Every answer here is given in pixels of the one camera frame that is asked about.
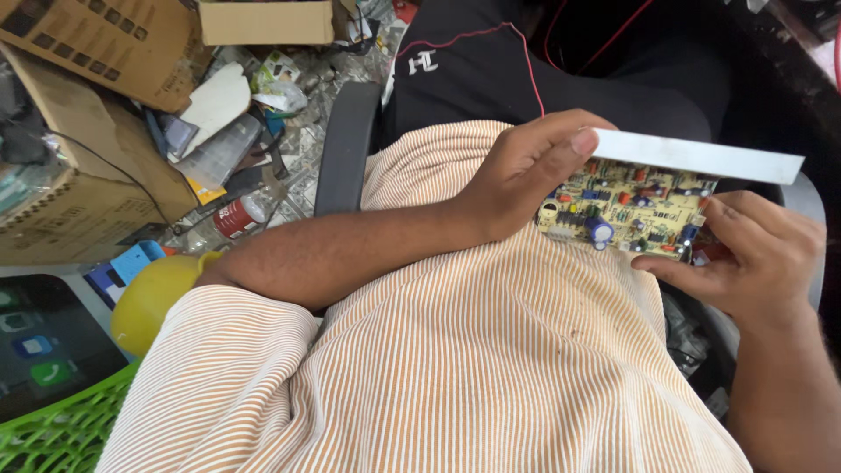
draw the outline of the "orange capacitor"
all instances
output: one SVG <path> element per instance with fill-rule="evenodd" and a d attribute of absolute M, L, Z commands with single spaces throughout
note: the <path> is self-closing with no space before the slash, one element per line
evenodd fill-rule
<path fill-rule="evenodd" d="M 642 195 L 642 197 L 657 197 L 657 189 L 654 186 L 644 187 L 637 190 L 637 195 Z"/>

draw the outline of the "cardboard box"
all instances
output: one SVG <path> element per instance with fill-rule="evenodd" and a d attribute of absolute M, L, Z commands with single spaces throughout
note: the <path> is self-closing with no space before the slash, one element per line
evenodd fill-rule
<path fill-rule="evenodd" d="M 3 0 L 0 40 L 167 112 L 189 104 L 211 53 L 178 0 Z"/>
<path fill-rule="evenodd" d="M 0 46 L 53 130 L 72 136 L 149 190 L 170 222 L 195 207 L 143 122 L 87 84 L 20 50 Z M 119 171 L 58 139 L 69 167 L 35 201 L 0 221 L 0 265 L 95 263 L 166 227 L 148 196 Z"/>
<path fill-rule="evenodd" d="M 354 8 L 353 0 L 341 1 L 346 8 Z M 202 38 L 206 45 L 329 45 L 335 38 L 333 4 L 331 0 L 259 3 L 200 0 Z"/>

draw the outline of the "phone app icon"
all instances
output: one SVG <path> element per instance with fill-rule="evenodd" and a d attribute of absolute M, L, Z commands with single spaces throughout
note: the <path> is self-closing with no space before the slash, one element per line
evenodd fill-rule
<path fill-rule="evenodd" d="M 0 329 L 6 333 L 20 332 L 21 330 L 32 328 L 33 325 L 32 317 L 24 312 L 12 312 L 11 314 L 0 316 Z"/>
<path fill-rule="evenodd" d="M 29 369 L 29 374 L 39 386 L 57 385 L 70 379 L 70 366 L 63 361 L 49 361 Z"/>
<path fill-rule="evenodd" d="M 18 338 L 12 342 L 14 351 L 23 358 L 32 358 L 52 351 L 52 345 L 40 335 L 34 337 Z"/>
<path fill-rule="evenodd" d="M 0 289 L 0 309 L 9 309 L 17 306 L 18 297 L 11 289 Z"/>

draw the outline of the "green plastic basket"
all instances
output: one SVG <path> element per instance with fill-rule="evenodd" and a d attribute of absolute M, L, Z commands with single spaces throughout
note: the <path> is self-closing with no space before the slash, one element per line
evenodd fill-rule
<path fill-rule="evenodd" d="M 0 471 L 93 471 L 139 366 L 0 424 Z"/>

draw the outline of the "circuit board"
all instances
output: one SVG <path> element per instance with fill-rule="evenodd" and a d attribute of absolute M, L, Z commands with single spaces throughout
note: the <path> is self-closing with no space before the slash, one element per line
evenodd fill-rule
<path fill-rule="evenodd" d="M 588 242 L 680 260 L 704 217 L 717 176 L 607 159 L 590 159 L 537 211 L 553 240 Z"/>

